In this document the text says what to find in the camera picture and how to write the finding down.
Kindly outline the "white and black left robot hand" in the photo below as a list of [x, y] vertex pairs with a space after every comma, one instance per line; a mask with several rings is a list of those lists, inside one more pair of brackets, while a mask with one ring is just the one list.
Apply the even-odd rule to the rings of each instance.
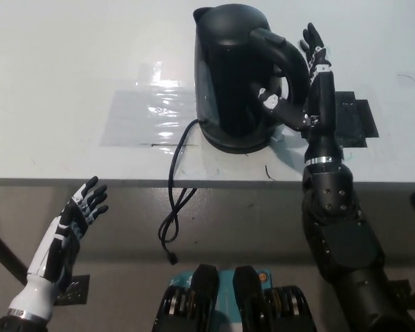
[[27, 284], [10, 303], [9, 309], [42, 316], [71, 282], [80, 242], [89, 226], [109, 206], [107, 186], [94, 176], [72, 195], [53, 219], [42, 238], [27, 272]]

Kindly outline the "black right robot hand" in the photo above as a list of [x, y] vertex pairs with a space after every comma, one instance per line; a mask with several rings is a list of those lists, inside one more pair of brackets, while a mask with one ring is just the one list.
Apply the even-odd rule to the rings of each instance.
[[334, 76], [327, 48], [312, 23], [303, 30], [299, 42], [309, 71], [309, 90], [304, 106], [294, 106], [268, 89], [254, 84], [263, 110], [294, 131], [304, 134], [308, 143], [306, 165], [342, 162], [342, 148], [335, 138], [336, 97]]

